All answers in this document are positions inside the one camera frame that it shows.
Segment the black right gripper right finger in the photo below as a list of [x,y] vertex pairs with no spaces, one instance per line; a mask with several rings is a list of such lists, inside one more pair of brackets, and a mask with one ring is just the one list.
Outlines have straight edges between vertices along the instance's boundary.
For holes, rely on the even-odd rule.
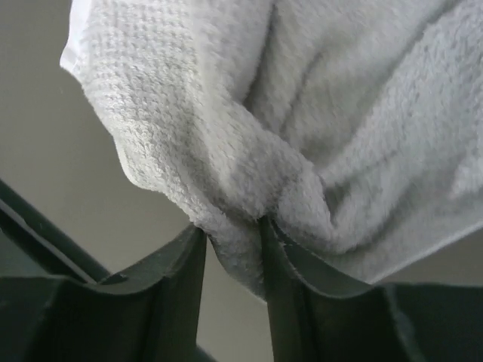
[[482,289],[369,285],[260,221],[276,361],[480,361]]

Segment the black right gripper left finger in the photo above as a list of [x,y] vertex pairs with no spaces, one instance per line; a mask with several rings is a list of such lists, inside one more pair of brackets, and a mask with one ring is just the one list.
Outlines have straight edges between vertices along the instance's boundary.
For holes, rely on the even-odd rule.
[[3,361],[205,361],[197,346],[205,233],[190,226],[98,283],[1,279]]

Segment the white waffle towel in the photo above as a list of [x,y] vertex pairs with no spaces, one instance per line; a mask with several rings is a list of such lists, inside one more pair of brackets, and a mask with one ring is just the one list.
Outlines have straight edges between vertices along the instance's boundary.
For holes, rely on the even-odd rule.
[[368,283],[482,226],[480,1],[74,1],[60,64],[256,296],[264,216]]

